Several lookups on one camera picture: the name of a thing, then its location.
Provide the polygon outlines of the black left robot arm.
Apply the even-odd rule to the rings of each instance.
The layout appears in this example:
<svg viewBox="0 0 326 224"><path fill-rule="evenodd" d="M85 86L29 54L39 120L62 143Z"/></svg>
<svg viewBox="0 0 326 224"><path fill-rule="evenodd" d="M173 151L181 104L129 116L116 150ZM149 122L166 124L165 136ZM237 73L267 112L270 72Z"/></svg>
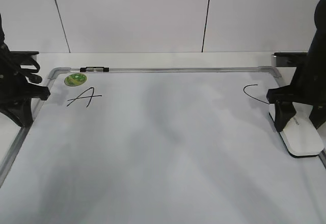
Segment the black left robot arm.
<svg viewBox="0 0 326 224"><path fill-rule="evenodd" d="M1 30L1 113L23 128L33 123L32 99L46 101L50 96L49 88L40 85L38 54L38 51L11 51Z"/></svg>

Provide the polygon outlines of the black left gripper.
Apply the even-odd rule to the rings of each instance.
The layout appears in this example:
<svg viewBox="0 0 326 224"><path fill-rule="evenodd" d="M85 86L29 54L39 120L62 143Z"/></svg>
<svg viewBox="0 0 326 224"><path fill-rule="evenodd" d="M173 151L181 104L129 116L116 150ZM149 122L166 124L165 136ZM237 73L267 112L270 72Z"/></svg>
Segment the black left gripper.
<svg viewBox="0 0 326 224"><path fill-rule="evenodd" d="M50 96L48 87L39 86L40 76L1 76L1 113L19 127L33 123L31 99L46 101Z"/></svg>

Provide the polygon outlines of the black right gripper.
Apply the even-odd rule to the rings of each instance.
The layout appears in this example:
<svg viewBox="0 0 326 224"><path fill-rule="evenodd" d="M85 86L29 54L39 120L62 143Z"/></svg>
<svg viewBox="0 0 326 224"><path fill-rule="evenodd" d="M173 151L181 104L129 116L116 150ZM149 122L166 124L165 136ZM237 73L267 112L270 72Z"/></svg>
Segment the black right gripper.
<svg viewBox="0 0 326 224"><path fill-rule="evenodd" d="M314 105L309 119L316 129L326 122L325 74L322 72L297 67L291 83L269 89L266 98L270 104L275 104L274 126L277 132L281 132L296 115L293 102Z"/></svg>

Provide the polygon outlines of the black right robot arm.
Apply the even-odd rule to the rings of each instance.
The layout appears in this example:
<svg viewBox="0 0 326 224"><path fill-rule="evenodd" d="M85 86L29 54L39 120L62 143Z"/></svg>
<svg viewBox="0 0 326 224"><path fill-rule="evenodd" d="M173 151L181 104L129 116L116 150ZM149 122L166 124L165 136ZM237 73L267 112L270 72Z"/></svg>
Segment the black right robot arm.
<svg viewBox="0 0 326 224"><path fill-rule="evenodd" d="M275 52L277 67L295 67L289 85L269 89L267 100L275 105L274 126L278 132L296 114L293 103L313 106L309 119L317 129L325 122L325 0L314 12L316 32L308 52Z"/></svg>

